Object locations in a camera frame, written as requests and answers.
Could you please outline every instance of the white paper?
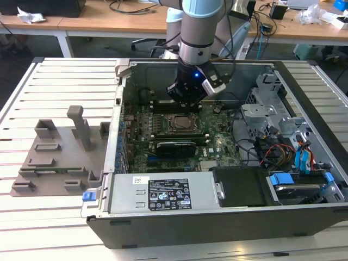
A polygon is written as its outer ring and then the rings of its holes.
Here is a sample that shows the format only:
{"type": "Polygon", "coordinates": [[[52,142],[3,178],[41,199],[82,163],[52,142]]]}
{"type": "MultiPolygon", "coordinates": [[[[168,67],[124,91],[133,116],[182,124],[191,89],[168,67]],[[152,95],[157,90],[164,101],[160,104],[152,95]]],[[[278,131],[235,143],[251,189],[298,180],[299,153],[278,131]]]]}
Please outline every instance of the white paper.
{"type": "Polygon", "coordinates": [[[24,22],[24,23],[35,23],[35,22],[42,22],[45,21],[46,19],[44,18],[44,16],[42,14],[31,14],[31,13],[27,13],[22,11],[19,7],[17,7],[18,9],[18,17],[24,22]]]}

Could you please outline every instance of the desk leg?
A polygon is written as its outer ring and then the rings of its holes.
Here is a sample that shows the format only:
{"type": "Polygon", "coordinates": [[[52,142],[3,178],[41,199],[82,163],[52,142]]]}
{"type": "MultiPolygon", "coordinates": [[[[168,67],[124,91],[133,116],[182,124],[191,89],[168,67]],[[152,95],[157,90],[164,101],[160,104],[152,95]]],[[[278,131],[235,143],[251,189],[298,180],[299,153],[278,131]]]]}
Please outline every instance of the desk leg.
{"type": "Polygon", "coordinates": [[[62,34],[57,35],[57,39],[64,58],[73,58],[74,53],[70,45],[69,36],[66,35],[66,32],[62,31],[62,34]]]}

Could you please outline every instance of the floor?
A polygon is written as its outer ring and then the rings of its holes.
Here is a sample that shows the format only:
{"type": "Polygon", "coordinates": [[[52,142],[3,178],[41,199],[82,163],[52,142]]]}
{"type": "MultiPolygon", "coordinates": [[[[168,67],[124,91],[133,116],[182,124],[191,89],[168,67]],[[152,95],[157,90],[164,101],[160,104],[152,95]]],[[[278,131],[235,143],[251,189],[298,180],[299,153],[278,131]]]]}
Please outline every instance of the floor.
{"type": "MultiPolygon", "coordinates": [[[[148,58],[149,48],[155,43],[141,43],[136,51],[131,51],[130,42],[132,40],[134,39],[71,37],[71,44],[77,58],[148,58]]],[[[33,57],[62,57],[58,42],[53,36],[30,36],[27,44],[32,52],[31,55],[8,56],[5,53],[0,57],[0,109],[21,80],[33,57]]],[[[262,59],[295,60],[293,49],[294,45],[269,44],[262,59]]],[[[348,62],[346,55],[337,49],[334,50],[334,53],[341,55],[342,58],[336,64],[322,62],[320,52],[314,60],[335,81],[348,62]]],[[[250,51],[247,59],[255,59],[256,56],[257,51],[250,51]]],[[[345,93],[348,92],[348,85],[345,84],[347,80],[348,71],[342,75],[338,82],[338,86],[345,93]]]]}

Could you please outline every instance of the warning label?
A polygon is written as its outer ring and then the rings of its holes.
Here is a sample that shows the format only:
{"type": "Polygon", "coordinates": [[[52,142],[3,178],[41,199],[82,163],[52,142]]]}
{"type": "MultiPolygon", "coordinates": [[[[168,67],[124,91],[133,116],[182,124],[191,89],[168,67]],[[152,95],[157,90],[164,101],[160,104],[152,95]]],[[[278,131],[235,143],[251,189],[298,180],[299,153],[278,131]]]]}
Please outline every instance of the warning label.
{"type": "Polygon", "coordinates": [[[188,179],[148,181],[148,199],[151,211],[192,208],[188,179]]]}

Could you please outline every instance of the connector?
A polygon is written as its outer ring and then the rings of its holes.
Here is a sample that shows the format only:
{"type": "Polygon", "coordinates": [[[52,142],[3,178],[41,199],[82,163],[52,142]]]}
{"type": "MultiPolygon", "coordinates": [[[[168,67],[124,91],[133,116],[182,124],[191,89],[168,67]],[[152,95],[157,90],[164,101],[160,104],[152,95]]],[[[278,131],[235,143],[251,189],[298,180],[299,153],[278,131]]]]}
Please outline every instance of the connector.
{"type": "Polygon", "coordinates": [[[268,23],[262,23],[260,26],[261,30],[263,33],[268,33],[270,34],[272,32],[273,29],[273,25],[268,24],[268,23]]]}

